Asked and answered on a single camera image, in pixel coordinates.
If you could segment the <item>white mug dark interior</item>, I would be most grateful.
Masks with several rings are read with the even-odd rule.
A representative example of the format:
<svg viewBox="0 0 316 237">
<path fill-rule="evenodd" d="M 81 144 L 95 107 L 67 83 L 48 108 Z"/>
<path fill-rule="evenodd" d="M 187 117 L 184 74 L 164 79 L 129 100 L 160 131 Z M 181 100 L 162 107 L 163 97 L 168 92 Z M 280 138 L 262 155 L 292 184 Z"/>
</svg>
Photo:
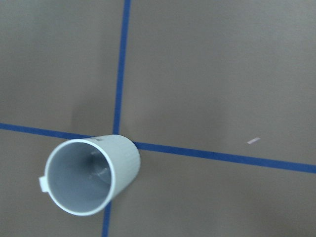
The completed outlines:
<svg viewBox="0 0 316 237">
<path fill-rule="evenodd" d="M 124 136 L 72 139 L 51 152 L 39 185 L 62 210 L 89 216 L 130 185 L 140 166 L 136 145 Z"/>
</svg>

